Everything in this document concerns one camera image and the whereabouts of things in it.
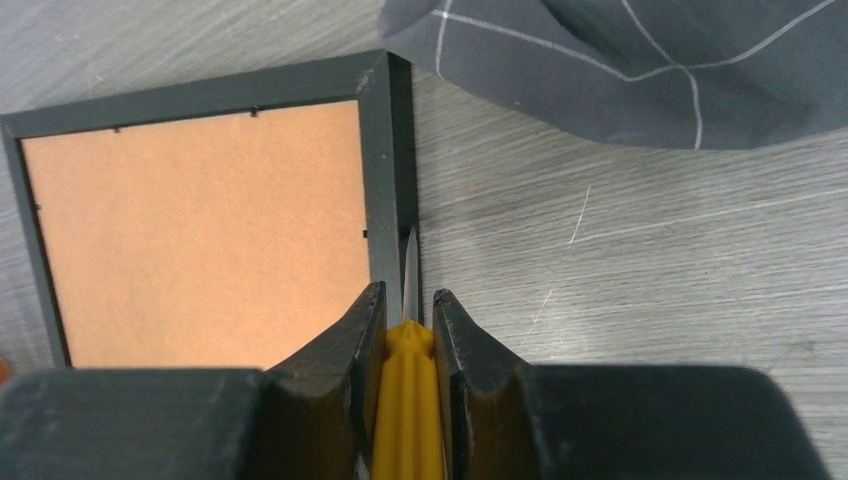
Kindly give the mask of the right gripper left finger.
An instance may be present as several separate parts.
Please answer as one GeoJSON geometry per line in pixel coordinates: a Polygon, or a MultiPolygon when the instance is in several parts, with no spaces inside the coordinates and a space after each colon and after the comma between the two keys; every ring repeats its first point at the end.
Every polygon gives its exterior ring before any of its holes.
{"type": "Polygon", "coordinates": [[[348,479],[372,436],[386,286],[267,369],[53,369],[1,391],[5,479],[348,479]]]}

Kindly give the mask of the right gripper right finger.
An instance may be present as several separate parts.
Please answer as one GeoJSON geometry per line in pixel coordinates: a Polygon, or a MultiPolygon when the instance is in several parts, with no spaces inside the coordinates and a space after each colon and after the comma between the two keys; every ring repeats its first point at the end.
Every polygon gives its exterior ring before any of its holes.
{"type": "Polygon", "coordinates": [[[433,298],[453,479],[826,479],[786,394],[739,366],[532,364],[433,298]]]}

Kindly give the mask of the yellow handled screwdriver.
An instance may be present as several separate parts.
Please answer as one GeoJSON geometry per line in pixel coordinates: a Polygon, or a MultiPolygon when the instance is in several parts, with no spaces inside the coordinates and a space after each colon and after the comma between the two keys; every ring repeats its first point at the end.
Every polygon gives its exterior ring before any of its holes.
{"type": "Polygon", "coordinates": [[[446,461],[435,337],[421,317],[418,234],[410,230],[401,322],[386,332],[372,479],[444,479],[446,461]]]}

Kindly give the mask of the black picture frame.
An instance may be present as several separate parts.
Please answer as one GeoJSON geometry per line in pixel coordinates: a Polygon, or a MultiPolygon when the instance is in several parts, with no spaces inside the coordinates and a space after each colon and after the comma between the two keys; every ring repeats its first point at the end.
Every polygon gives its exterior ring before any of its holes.
{"type": "Polygon", "coordinates": [[[5,114],[53,364],[269,367],[401,317],[411,65],[383,50],[5,114]]]}

